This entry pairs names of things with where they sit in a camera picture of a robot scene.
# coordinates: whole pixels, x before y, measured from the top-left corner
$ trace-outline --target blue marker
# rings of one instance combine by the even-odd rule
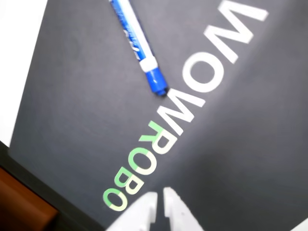
[[[109,1],[123,26],[126,37],[136,54],[141,69],[149,81],[152,92],[158,95],[165,95],[167,83],[158,68],[157,61],[153,56],[129,0]]]

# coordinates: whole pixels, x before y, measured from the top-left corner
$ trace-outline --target white plastic part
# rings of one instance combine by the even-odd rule
[[[149,231],[155,223],[157,193],[149,192],[135,201],[107,231]]]
[[[204,231],[189,208],[172,188],[164,188],[165,217],[171,231]]]
[[[157,60],[154,56],[147,56],[139,62],[139,65],[145,73],[158,67]]]

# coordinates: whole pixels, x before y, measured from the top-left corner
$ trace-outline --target white background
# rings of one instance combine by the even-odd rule
[[[0,141],[10,146],[47,0],[0,0]]]

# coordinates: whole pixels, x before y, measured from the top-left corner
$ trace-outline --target wooden surface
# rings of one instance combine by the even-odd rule
[[[43,231],[57,213],[0,168],[0,227],[12,231]]]

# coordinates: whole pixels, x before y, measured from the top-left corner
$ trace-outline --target marker cap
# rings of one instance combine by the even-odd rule
[[[145,72],[145,75],[148,79],[152,92],[157,95],[165,95],[167,93],[167,83],[158,67],[151,71]]]

